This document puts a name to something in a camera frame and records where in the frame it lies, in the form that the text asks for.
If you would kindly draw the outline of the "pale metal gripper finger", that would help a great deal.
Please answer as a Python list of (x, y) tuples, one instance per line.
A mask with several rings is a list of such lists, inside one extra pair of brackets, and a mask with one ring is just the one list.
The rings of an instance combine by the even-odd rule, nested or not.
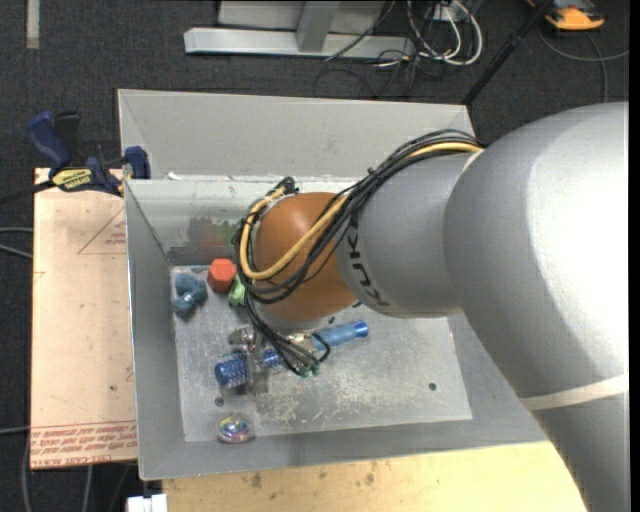
[(231, 346), (252, 347), (256, 345), (256, 340), (256, 329), (250, 324), (240, 326), (228, 335), (228, 343)]
[(259, 396), (269, 391), (269, 378), (271, 371), (269, 369), (261, 371), (251, 371), (248, 374), (245, 390), (247, 395)]

